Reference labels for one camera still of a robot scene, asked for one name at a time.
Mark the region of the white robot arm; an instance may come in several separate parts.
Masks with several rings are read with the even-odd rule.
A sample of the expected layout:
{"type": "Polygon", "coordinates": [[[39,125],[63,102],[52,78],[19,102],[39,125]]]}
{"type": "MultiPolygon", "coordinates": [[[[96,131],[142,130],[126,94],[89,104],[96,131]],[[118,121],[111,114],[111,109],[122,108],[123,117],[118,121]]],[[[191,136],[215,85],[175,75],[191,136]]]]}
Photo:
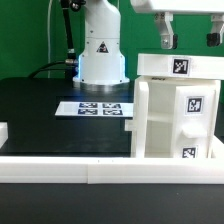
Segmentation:
{"type": "MultiPolygon", "coordinates": [[[[130,0],[137,13],[153,13],[161,37],[161,47],[174,49],[178,36],[171,22],[175,14],[209,14],[214,26],[207,44],[222,43],[224,34],[224,0],[130,0]]],[[[78,86],[103,89],[126,85],[125,57],[120,51],[121,15],[108,0],[60,0],[63,10],[85,10],[85,47],[75,53],[68,14],[64,15],[68,56],[73,62],[72,82],[78,86]]]]}

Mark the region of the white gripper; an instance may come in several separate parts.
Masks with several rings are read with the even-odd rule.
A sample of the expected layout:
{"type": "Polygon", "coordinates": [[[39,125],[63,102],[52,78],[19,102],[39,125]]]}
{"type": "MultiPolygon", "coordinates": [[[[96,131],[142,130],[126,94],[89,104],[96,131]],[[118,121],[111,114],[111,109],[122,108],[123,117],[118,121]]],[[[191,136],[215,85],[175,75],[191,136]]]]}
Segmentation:
{"type": "MultiPolygon", "coordinates": [[[[224,0],[130,0],[136,13],[158,12],[154,16],[162,49],[176,49],[178,35],[172,28],[173,13],[224,13],[224,0]]],[[[224,36],[224,14],[211,16],[212,28],[206,35],[207,46],[220,46],[224,36]]]]}

